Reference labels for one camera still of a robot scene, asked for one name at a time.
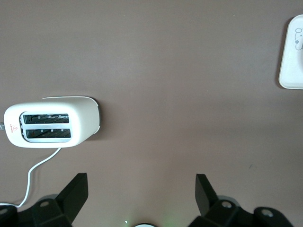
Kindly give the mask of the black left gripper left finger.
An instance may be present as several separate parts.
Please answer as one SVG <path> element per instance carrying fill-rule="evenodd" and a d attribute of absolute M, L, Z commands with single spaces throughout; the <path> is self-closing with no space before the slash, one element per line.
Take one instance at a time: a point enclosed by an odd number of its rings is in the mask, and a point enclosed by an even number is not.
<path fill-rule="evenodd" d="M 0 227 L 73 227 L 88 194 L 88 176 L 78 173 L 54 199 L 40 200 L 21 212 L 0 205 Z"/>

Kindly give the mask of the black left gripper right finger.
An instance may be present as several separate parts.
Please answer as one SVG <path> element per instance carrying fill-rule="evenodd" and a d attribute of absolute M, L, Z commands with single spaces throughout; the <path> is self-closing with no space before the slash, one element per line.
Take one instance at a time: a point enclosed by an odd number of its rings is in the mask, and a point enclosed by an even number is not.
<path fill-rule="evenodd" d="M 196 175 L 195 199 L 200 216 L 189 227 L 294 227 L 274 208 L 257 207 L 249 213 L 232 199 L 219 197 L 205 174 Z"/>

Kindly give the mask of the cream rabbit print tray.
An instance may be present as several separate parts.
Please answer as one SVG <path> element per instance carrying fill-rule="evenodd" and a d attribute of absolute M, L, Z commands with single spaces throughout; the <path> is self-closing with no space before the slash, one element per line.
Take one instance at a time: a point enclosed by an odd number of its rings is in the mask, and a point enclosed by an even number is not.
<path fill-rule="evenodd" d="M 288 25 L 278 80 L 286 89 L 303 90 L 303 14 Z"/>

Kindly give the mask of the cream two-slot toaster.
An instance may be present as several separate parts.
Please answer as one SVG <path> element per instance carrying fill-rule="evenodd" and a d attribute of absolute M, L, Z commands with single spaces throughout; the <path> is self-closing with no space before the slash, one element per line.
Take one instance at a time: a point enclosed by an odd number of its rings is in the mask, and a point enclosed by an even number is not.
<path fill-rule="evenodd" d="M 17 147 L 74 147 L 99 131 L 99 106 L 87 96 L 46 97 L 9 107 L 4 128 Z"/>

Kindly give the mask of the brown table cover mat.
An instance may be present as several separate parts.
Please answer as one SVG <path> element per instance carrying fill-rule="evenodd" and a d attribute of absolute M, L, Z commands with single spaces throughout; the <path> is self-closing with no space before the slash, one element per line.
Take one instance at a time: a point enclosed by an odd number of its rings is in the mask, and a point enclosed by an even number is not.
<path fill-rule="evenodd" d="M 101 128 L 32 175 L 23 209 L 87 173 L 74 227 L 187 227 L 196 174 L 303 227 L 303 91 L 278 75 L 303 0 L 0 0 L 0 122 L 90 96 Z"/>

